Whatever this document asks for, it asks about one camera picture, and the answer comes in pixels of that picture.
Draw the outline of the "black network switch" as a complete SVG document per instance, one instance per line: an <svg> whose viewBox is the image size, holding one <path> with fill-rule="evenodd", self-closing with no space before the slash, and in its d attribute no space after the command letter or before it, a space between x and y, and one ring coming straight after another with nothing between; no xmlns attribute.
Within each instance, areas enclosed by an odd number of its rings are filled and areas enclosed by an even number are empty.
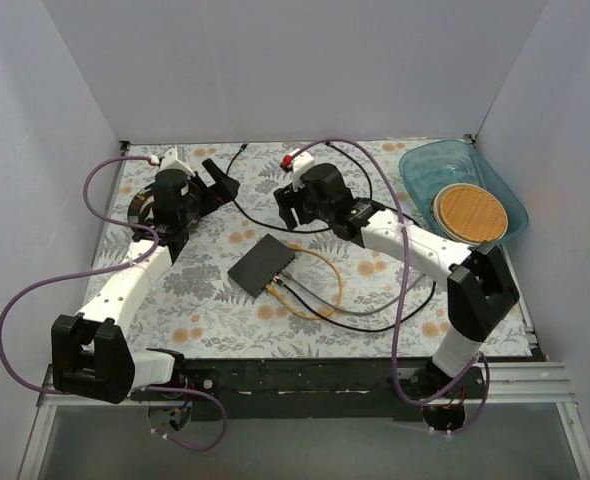
<svg viewBox="0 0 590 480"><path fill-rule="evenodd" d="M264 235L227 272L229 279L256 299L295 259L295 251L270 234Z"/></svg>

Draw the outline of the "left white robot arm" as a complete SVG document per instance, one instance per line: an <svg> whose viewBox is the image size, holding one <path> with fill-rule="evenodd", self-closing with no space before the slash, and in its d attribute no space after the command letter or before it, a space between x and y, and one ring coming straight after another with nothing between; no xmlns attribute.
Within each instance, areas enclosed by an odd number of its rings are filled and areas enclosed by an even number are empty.
<svg viewBox="0 0 590 480"><path fill-rule="evenodd" d="M120 270L76 314L61 315L52 325L56 390L113 404L150 385L168 400L186 392L188 377L178 367L182 354L133 352L125 335L155 283L188 243L192 226L237 196L238 181L212 159L202 165L212 185L180 159L177 149L169 149L153 182L134 195L126 214L133 236Z"/></svg>

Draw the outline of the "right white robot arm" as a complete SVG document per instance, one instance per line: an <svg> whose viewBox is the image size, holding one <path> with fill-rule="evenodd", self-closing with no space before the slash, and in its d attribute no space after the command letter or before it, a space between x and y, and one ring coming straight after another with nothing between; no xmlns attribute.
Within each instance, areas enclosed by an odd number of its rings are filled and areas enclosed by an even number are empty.
<svg viewBox="0 0 590 480"><path fill-rule="evenodd" d="M354 196L332 164L285 158L281 167L292 181L274 197L288 229L322 221L340 239L401 260L446 291L451 327L413 385L417 398L454 395L482 344L520 299L501 249L445 239Z"/></svg>

